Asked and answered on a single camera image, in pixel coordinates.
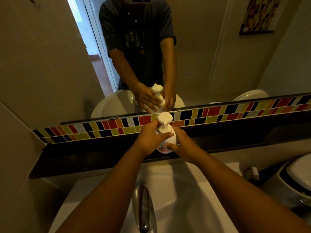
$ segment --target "sink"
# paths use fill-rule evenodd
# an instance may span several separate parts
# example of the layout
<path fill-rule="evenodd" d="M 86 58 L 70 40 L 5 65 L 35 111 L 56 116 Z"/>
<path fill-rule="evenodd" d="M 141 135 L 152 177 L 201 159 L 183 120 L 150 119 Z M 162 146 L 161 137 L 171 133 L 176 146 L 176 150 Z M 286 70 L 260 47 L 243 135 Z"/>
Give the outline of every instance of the sink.
<path fill-rule="evenodd" d="M 130 90 L 116 91 L 102 101 L 93 110 L 91 118 L 109 117 L 114 115 L 124 115 L 135 113 L 133 104 L 133 93 Z M 176 95 L 174 108 L 183 108 L 185 104 L 182 99 Z"/>
<path fill-rule="evenodd" d="M 105 176 L 82 178 L 61 206 L 49 233 L 54 233 L 74 208 Z M 138 181 L 149 189 L 158 232 L 238 233 L 212 187 L 193 164 L 182 163 L 141 169 Z M 132 203 L 122 233 L 138 233 Z"/>

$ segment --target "white door frame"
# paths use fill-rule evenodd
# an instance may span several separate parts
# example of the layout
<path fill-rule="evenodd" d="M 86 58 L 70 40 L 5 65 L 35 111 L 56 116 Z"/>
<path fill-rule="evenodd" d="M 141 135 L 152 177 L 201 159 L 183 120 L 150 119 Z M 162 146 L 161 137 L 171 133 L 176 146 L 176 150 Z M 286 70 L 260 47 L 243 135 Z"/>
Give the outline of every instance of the white door frame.
<path fill-rule="evenodd" d="M 105 65 L 105 68 L 106 68 L 106 71 L 107 71 L 107 74 L 109 77 L 109 81 L 110 81 L 112 90 L 113 90 L 113 92 L 116 92 L 118 85 L 115 81 L 115 76 L 114 76 L 114 73 L 112 71 L 112 65 L 110 64 L 110 61 L 108 59 L 108 54 L 107 54 L 108 50 L 107 50 L 107 47 L 105 44 L 104 36 L 103 36 L 103 34 L 100 34 L 100 32 L 99 32 L 99 29 L 101 29 L 101 25 L 100 25 L 98 16 L 96 16 L 96 12 L 95 12 L 95 8 L 93 6 L 93 2 L 92 2 L 92 0 L 83 0 L 83 1 L 85 4 L 86 11 L 87 11 L 89 18 L 90 18 L 90 22 L 91 22 L 91 25 L 93 28 L 95 39 L 96 39 L 101 57 L 103 58 L 103 62 L 104 62 L 104 65 Z"/>

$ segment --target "soap dispenser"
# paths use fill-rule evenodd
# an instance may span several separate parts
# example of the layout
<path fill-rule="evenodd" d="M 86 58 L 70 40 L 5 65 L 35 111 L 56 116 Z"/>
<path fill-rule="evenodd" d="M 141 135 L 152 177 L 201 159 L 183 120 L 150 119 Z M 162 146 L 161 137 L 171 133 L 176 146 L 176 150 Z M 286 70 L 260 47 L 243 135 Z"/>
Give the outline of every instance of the soap dispenser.
<path fill-rule="evenodd" d="M 165 143 L 173 143 L 173 144 L 177 144 L 177 136 L 176 133 L 174 131 L 174 129 L 172 128 L 172 126 L 170 125 L 170 123 L 173 121 L 173 116 L 170 113 L 160 113 L 158 116 L 158 121 L 161 123 L 160 127 L 155 131 L 157 134 L 163 134 L 163 133 L 167 133 L 167 132 L 171 132 L 174 133 L 174 136 L 168 138 L 167 140 L 163 141 L 159 147 L 157 148 L 157 150 L 159 152 L 161 152 L 162 154 L 169 154 L 172 151 L 169 149 L 165 149 L 163 148 L 163 145 Z"/>
<path fill-rule="evenodd" d="M 157 111 L 150 109 L 151 113 L 161 113 L 161 112 L 163 112 L 163 108 L 165 105 L 165 100 L 164 100 L 163 96 L 161 96 L 161 92 L 163 91 L 163 86 L 155 83 L 154 86 L 152 87 L 152 90 L 155 93 L 156 97 L 161 100 L 161 108 L 158 108 Z"/>

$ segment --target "person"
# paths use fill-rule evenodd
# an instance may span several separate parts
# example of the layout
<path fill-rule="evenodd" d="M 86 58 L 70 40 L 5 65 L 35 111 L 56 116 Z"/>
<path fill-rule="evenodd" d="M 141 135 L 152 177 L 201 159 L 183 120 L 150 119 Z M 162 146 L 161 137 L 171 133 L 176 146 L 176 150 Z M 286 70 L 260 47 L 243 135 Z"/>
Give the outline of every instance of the person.
<path fill-rule="evenodd" d="M 106 0 L 99 20 L 108 57 L 120 75 L 119 89 L 130 89 L 144 110 L 157 111 L 161 100 L 150 87 L 163 86 L 163 64 L 164 111 L 171 110 L 176 101 L 176 37 L 166 0 Z"/>
<path fill-rule="evenodd" d="M 142 128 L 132 147 L 73 210 L 57 233 L 121 231 L 142 161 L 172 136 L 172 133 L 155 134 L 159 125 L 154 120 Z M 240 233 L 311 232 L 305 221 L 200 149 L 183 130 L 178 127 L 174 130 L 179 146 L 168 144 L 167 148 L 202 171 Z"/>

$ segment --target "short sleeve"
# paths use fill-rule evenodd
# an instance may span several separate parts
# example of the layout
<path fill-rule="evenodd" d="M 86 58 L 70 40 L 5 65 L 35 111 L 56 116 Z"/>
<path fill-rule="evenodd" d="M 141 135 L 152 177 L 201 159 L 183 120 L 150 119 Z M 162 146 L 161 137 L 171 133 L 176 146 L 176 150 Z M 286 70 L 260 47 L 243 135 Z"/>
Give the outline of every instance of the short sleeve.
<path fill-rule="evenodd" d="M 108 57 L 110 57 L 110 50 L 120 50 L 124 52 L 122 38 L 116 27 L 116 20 L 106 3 L 103 3 L 99 10 L 99 21 L 105 38 Z"/>
<path fill-rule="evenodd" d="M 172 12 L 166 0 L 159 2 L 159 19 L 160 19 L 160 41 L 167 38 L 173 38 L 176 45 L 176 36 L 173 30 Z"/>

